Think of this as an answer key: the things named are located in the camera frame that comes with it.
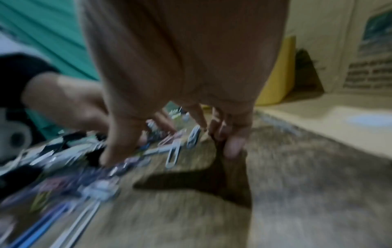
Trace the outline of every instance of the pile of clutter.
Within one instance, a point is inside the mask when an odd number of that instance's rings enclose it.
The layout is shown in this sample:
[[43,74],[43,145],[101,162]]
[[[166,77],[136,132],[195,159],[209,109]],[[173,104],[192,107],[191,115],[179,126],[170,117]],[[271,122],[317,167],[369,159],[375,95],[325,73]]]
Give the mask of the pile of clutter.
[[[180,109],[170,114],[173,119],[182,116],[184,122],[189,120],[189,115]],[[168,152],[165,167],[174,167],[181,147],[193,148],[200,134],[197,125],[183,142],[186,130],[168,134],[153,121],[148,126],[149,143],[139,148],[137,156],[113,168],[99,167],[106,137],[86,132],[65,134],[41,147],[22,151],[15,160],[0,167],[0,248],[30,247],[58,219],[87,205],[51,246],[72,247],[100,204],[119,194],[122,175],[147,166],[150,156],[159,153]],[[157,142],[156,148],[149,149]],[[35,215],[37,221],[27,230],[17,230],[21,214]]]

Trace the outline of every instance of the person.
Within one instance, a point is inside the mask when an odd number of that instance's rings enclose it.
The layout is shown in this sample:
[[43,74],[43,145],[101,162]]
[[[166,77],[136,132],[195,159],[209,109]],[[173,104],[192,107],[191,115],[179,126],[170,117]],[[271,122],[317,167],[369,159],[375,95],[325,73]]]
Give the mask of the person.
[[275,64],[289,0],[77,0],[88,48],[109,112],[114,165],[137,146],[145,120],[169,101],[207,128],[235,158],[253,107]]
[[[0,107],[27,107],[60,126],[107,134],[109,114],[102,85],[62,75],[38,50],[22,43],[1,25],[0,72],[4,79]],[[176,131],[163,109],[150,118],[163,130]],[[137,144],[142,146],[146,142],[144,134]]]

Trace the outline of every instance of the sleeve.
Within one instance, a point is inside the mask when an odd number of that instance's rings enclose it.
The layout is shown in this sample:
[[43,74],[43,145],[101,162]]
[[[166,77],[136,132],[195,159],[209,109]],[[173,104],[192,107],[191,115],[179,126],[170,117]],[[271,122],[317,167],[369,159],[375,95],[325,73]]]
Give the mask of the sleeve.
[[24,107],[20,100],[23,90],[32,78],[45,72],[59,71],[35,56],[0,56],[0,107]]

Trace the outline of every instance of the hand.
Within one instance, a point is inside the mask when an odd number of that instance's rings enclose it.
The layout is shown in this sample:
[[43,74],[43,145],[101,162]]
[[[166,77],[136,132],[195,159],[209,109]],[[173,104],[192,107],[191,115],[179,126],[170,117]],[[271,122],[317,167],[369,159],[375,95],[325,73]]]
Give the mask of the hand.
[[[37,75],[25,87],[22,102],[63,127],[107,134],[109,114],[103,100],[102,85],[49,72]],[[157,126],[175,132],[172,119],[163,109],[151,116]],[[147,142],[146,134],[137,145]]]
[[113,165],[136,147],[145,120],[174,101],[206,128],[200,104],[214,107],[209,132],[236,157],[275,64],[288,0],[79,0],[90,52],[105,86]]

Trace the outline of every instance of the wooden surface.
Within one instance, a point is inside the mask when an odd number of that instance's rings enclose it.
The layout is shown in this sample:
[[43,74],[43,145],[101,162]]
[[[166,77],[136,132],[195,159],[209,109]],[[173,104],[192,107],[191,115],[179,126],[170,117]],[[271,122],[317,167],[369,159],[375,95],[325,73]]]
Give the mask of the wooden surface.
[[124,176],[76,247],[392,247],[391,161],[255,118],[237,160],[209,139],[182,149],[170,171],[163,154]]

